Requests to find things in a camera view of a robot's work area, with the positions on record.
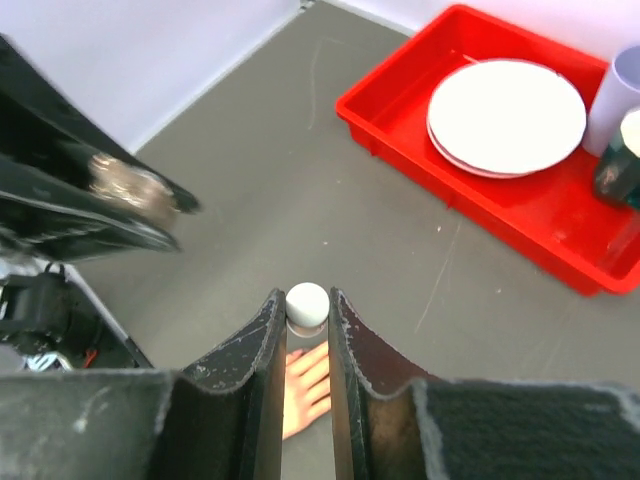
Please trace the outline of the mannequin hand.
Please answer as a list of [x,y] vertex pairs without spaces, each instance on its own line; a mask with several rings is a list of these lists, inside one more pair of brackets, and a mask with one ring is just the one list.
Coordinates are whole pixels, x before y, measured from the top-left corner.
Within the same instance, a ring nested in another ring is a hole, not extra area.
[[331,410],[327,342],[286,355],[282,437],[287,440]]

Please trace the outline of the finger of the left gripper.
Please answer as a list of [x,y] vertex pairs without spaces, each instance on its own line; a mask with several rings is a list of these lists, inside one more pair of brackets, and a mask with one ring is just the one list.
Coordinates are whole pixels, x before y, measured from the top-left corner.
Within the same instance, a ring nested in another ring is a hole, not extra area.
[[[6,35],[1,36],[1,97],[88,147],[159,175],[80,112]],[[159,178],[173,194],[179,211],[191,214],[201,209],[199,200],[192,193],[164,175]]]

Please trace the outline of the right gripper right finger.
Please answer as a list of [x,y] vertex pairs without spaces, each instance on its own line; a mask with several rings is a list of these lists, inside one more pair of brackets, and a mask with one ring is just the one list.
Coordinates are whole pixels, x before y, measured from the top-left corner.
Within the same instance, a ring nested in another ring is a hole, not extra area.
[[371,330],[336,288],[328,341],[340,479],[639,475],[639,396],[626,387],[432,375]]

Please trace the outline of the white nail polish cap brush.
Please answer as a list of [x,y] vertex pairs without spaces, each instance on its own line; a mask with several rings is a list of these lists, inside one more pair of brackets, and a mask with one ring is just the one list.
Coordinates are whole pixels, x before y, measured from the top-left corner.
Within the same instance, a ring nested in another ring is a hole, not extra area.
[[301,338],[319,334],[329,316],[329,295],[312,282],[293,286],[286,294],[286,321],[291,332]]

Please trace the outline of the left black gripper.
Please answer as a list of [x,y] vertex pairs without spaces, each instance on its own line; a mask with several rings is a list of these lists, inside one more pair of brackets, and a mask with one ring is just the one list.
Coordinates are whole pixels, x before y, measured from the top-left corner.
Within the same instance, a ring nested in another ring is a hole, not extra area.
[[[176,252],[147,218],[1,157],[1,253],[67,262],[117,251]],[[151,362],[62,264],[1,274],[1,345],[29,371],[150,368]]]

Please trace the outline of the glitter nail polish bottle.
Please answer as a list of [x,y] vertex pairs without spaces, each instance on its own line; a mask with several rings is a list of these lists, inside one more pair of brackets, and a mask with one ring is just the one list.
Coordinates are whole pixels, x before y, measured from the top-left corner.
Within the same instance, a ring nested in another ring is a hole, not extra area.
[[172,191],[158,176],[102,153],[92,157],[88,168],[94,195],[158,227],[172,228],[178,214],[177,204]]

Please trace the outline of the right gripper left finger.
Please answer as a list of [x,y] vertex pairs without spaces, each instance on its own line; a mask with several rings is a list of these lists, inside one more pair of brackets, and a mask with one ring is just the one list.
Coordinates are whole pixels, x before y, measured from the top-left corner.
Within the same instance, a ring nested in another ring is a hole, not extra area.
[[277,479],[285,299],[180,371],[89,369],[1,379],[5,479]]

